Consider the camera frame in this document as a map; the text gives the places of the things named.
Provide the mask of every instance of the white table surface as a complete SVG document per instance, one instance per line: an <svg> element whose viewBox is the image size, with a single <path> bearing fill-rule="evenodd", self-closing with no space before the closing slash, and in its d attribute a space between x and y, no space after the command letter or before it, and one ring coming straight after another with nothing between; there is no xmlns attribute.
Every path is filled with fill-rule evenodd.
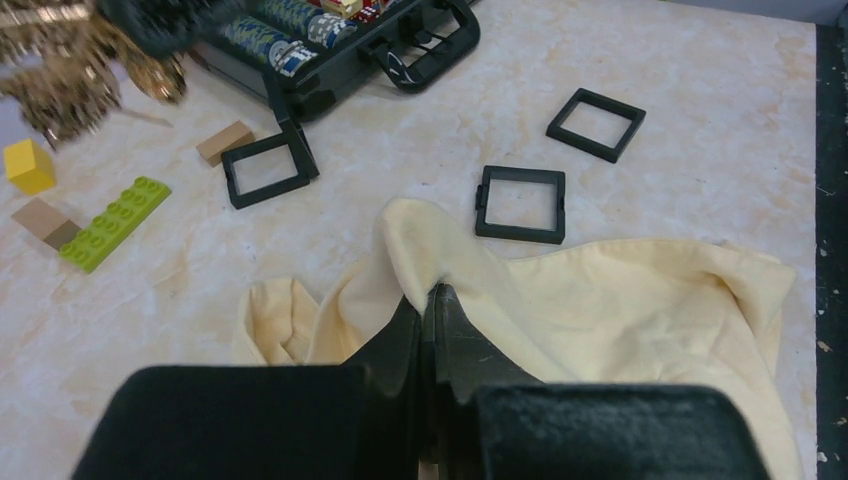
<svg viewBox="0 0 848 480"><path fill-rule="evenodd" d="M376 75L306 125L321 176L241 211L221 167L208 167L195 146L239 119L257 136L275 133L271 112L190 62L179 108L124 83L127 107L174 128L113 116L55 156L58 186L40 197L84 226L139 175L174 193L91 275L14 223L28 198L0 187L0 477L66 476L133 371L226 364L236 303L251 282L296 276L320 299L367 253L388 199L435 201L470 231L487 164L566 173L564 247L643 236L731 241L796 268L777 382L812 477L815 27L652 0L521 5L481 0L480 46L427 92L400 95ZM579 87L648 112L617 165L545 137ZM603 122L578 113L573 128L602 134ZM494 199L502 220L539 215L536 192L504 192ZM513 257L558 248L486 243Z"/></svg>

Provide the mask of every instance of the yellow cube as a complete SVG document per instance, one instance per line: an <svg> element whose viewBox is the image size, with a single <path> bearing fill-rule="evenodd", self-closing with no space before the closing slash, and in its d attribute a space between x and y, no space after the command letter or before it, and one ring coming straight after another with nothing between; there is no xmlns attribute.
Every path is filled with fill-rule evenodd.
<svg viewBox="0 0 848 480"><path fill-rule="evenodd" d="M27 195L56 186L50 154L31 138L3 149L6 178Z"/></svg>

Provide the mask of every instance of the blurry gold object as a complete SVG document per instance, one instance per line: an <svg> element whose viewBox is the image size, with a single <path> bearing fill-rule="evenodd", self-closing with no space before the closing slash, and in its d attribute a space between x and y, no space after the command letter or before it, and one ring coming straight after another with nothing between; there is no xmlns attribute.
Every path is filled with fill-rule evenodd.
<svg viewBox="0 0 848 480"><path fill-rule="evenodd" d="M54 149L121 109L110 60L160 102L179 103L186 90L177 57L146 55L97 13L94 0L0 0L0 61L17 66L29 54L41 65L0 79L0 97L15 98L23 119Z"/></svg>

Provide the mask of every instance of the black handle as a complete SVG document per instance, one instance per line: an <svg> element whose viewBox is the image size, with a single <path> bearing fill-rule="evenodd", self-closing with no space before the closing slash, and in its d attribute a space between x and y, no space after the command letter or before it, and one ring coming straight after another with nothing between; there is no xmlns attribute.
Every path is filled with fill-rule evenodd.
<svg viewBox="0 0 848 480"><path fill-rule="evenodd" d="M367 50L368 56L377 62L392 83L404 92L423 91L480 43L480 23L468 3L465 0L441 0L441 3L451 10L459 28L447 37L432 32L421 32L441 40L441 43L433 48L413 45L427 53L412 65L404 64L388 42L371 46Z"/></svg>

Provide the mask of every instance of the cloth fold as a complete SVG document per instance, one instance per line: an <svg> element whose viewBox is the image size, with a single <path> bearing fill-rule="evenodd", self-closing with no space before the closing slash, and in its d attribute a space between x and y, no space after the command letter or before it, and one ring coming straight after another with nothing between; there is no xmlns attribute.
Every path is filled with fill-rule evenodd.
<svg viewBox="0 0 848 480"><path fill-rule="evenodd" d="M440 207L395 199L370 257L320 306L293 279L252 286L233 337L239 364L338 364L385 326L403 296L419 311L439 282L471 323L545 382L698 384L727 394L773 478L800 478L773 375L794 271L744 248L639 239L506 260Z"/></svg>

